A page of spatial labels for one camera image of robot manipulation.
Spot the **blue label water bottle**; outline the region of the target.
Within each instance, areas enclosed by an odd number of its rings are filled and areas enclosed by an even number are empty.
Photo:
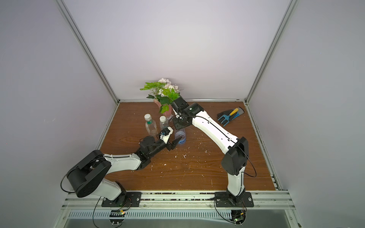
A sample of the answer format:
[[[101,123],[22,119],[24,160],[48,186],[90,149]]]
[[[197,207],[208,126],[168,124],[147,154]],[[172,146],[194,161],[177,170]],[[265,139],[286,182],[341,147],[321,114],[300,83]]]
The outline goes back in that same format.
[[[179,139],[179,144],[184,144],[186,142],[186,132],[185,129],[177,130],[175,133],[175,139]]]

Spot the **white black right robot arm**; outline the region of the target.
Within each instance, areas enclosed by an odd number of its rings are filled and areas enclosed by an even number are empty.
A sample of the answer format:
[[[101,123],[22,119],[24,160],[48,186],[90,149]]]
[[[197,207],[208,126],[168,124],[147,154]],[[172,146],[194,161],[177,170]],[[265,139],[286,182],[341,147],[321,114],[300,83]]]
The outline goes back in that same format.
[[[188,104],[179,97],[172,102],[172,108],[175,112],[173,123],[177,130],[193,125],[221,149],[224,154],[221,166],[228,175],[228,195],[235,201],[240,200],[245,193],[244,172],[249,160],[247,139],[226,131],[197,103]]]

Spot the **green label clear bottle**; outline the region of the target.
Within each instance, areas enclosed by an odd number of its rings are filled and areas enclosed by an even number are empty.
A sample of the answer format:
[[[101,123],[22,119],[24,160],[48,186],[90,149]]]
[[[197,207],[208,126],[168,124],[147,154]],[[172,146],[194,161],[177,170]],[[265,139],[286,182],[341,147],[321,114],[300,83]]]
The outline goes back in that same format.
[[[153,119],[151,119],[150,121],[145,120],[145,127],[150,136],[158,135],[157,125]]]

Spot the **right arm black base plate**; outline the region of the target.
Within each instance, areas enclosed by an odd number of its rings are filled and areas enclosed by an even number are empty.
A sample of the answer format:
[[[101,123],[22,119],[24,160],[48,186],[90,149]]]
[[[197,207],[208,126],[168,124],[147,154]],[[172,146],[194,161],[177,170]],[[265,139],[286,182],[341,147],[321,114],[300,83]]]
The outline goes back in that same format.
[[[215,202],[216,207],[246,207],[253,208],[254,202],[250,192],[243,192],[239,196],[233,196],[229,192],[215,192],[211,199]]]

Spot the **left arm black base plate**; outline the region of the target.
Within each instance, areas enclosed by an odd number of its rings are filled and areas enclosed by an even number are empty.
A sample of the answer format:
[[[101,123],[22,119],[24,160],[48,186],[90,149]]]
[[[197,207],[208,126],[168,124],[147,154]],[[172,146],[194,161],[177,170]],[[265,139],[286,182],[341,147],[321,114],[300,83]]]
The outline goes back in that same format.
[[[115,200],[104,199],[101,207],[139,207],[141,196],[141,192],[123,192]]]

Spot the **white bottle cap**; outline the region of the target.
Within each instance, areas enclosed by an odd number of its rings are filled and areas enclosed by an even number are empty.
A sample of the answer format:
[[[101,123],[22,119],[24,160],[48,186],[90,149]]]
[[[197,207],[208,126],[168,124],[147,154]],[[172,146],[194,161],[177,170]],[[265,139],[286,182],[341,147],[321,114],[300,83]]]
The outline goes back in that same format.
[[[165,116],[161,116],[159,120],[160,122],[165,123],[167,121],[167,118]]]
[[[144,119],[145,119],[146,121],[150,121],[150,120],[152,119],[152,117],[151,117],[151,115],[150,115],[150,114],[145,114],[145,115],[144,115]]]

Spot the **teal print clear bottle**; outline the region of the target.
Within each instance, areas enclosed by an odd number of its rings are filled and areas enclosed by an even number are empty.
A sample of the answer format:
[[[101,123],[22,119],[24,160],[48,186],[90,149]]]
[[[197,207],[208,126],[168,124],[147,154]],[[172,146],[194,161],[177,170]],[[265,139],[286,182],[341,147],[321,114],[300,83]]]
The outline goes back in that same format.
[[[165,123],[160,122],[160,130],[164,130],[165,128],[169,127],[169,120],[167,118],[167,121]]]

